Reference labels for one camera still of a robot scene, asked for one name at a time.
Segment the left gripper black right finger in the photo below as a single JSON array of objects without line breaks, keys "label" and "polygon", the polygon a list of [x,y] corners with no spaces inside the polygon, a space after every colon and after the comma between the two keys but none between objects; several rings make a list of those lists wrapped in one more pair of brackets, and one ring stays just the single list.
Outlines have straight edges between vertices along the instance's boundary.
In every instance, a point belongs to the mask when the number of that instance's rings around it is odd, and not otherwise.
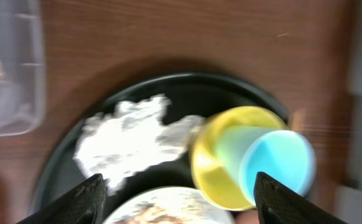
[{"label": "left gripper black right finger", "polygon": [[254,198],[260,224],[346,224],[265,172],[257,173]]}]

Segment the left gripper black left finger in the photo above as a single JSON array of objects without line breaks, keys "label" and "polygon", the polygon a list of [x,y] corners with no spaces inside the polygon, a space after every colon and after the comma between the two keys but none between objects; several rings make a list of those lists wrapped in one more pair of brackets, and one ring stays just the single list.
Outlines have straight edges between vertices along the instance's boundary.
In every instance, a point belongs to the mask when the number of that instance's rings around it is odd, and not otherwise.
[{"label": "left gripper black left finger", "polygon": [[101,224],[105,201],[105,181],[95,174],[18,224]]}]

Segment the pink cup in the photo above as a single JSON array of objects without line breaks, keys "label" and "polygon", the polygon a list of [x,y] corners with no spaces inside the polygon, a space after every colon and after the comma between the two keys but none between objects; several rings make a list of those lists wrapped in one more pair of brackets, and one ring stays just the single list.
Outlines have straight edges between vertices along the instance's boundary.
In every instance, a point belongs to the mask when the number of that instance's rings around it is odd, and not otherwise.
[{"label": "pink cup", "polygon": [[240,213],[236,219],[236,224],[259,224],[258,212],[256,210],[248,210]]}]

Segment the light blue cup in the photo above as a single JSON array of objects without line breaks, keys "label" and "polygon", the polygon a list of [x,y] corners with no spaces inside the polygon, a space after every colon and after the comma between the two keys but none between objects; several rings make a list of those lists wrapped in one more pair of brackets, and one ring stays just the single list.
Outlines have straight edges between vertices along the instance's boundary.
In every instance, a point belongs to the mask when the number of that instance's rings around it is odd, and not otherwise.
[{"label": "light blue cup", "polygon": [[233,126],[215,141],[213,151],[225,172],[253,205],[258,172],[270,175],[301,196],[313,184],[314,149],[303,135],[294,131]]}]

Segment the white napkin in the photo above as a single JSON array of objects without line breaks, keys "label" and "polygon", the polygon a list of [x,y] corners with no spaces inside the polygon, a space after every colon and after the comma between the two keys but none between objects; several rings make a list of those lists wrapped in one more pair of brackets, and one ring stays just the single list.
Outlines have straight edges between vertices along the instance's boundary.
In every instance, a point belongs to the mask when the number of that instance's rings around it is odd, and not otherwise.
[{"label": "white napkin", "polygon": [[180,158],[205,119],[187,115],[164,124],[171,103],[158,94],[138,102],[120,101],[113,113],[88,118],[73,154],[81,173],[86,178],[101,174],[108,195],[115,195],[127,178]]}]

